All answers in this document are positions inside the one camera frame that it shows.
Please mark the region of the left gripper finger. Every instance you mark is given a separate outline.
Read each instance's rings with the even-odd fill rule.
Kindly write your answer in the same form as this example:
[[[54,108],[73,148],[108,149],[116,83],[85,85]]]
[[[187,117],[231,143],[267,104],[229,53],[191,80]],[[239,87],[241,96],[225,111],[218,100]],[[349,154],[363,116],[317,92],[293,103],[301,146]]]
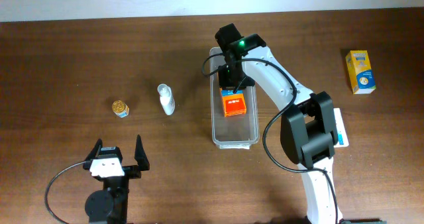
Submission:
[[[85,158],[85,161],[93,160],[98,155],[98,152],[101,150],[102,147],[103,141],[101,139],[98,139],[94,147],[91,149],[90,153]]]
[[[148,171],[150,169],[150,163],[144,151],[140,135],[137,135],[136,137],[134,159],[136,160],[140,171]]]

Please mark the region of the orange medicine box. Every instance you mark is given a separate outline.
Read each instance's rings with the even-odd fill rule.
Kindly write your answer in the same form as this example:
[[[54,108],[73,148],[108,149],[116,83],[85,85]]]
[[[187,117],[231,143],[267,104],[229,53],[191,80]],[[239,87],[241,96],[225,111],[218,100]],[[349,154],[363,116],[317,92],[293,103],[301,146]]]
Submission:
[[[246,103],[241,90],[236,91],[220,89],[223,104],[223,114],[225,117],[243,115],[246,113]]]

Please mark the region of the white spray bottle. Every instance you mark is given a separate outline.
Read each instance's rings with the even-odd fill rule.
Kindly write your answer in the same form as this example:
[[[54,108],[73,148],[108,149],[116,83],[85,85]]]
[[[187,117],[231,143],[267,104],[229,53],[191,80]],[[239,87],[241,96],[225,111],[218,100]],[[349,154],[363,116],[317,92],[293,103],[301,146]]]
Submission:
[[[160,96],[160,103],[165,114],[172,115],[175,111],[176,104],[171,88],[166,84],[160,84],[157,90]]]

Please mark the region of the white Panadol box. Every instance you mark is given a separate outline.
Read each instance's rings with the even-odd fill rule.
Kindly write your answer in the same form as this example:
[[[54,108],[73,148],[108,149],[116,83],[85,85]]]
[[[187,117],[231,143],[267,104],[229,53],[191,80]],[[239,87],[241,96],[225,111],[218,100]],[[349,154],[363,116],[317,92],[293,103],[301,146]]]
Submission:
[[[341,115],[341,109],[340,108],[334,108],[334,114],[335,114],[335,123],[337,128],[337,137],[338,137],[338,143],[335,145],[335,148],[344,148],[349,146],[349,141],[345,129],[345,124],[343,122],[343,118]]]

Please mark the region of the yellow blue Woods box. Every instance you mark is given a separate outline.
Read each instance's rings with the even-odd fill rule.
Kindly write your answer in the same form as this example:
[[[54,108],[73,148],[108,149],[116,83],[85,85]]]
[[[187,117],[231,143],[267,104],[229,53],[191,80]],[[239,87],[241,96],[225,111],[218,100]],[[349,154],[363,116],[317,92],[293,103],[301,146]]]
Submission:
[[[366,50],[351,50],[345,57],[353,94],[369,94],[376,89],[374,74]]]

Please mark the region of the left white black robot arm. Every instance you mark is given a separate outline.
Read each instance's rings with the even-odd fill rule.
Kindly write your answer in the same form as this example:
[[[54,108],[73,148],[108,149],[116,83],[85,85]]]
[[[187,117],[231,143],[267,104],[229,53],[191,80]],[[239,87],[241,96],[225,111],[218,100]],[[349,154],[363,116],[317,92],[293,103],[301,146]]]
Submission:
[[[123,166],[123,156],[117,146],[104,147],[98,139],[86,156],[83,169],[103,184],[101,190],[89,195],[85,213],[90,223],[126,223],[129,202],[129,182],[140,179],[143,171],[150,169],[140,136],[136,137],[135,165]]]

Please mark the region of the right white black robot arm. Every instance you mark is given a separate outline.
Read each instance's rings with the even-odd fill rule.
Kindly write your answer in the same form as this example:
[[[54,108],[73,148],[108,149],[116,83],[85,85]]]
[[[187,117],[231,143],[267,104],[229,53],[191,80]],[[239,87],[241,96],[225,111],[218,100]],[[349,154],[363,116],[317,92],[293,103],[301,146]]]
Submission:
[[[281,122],[282,149],[297,168],[269,158],[277,167],[301,175],[308,222],[342,223],[332,173],[339,138],[329,94],[315,93],[299,83],[258,34],[242,36],[231,23],[217,31],[215,40],[225,61],[214,71],[220,88],[237,95],[258,84],[278,108],[262,136],[267,136],[276,121]]]

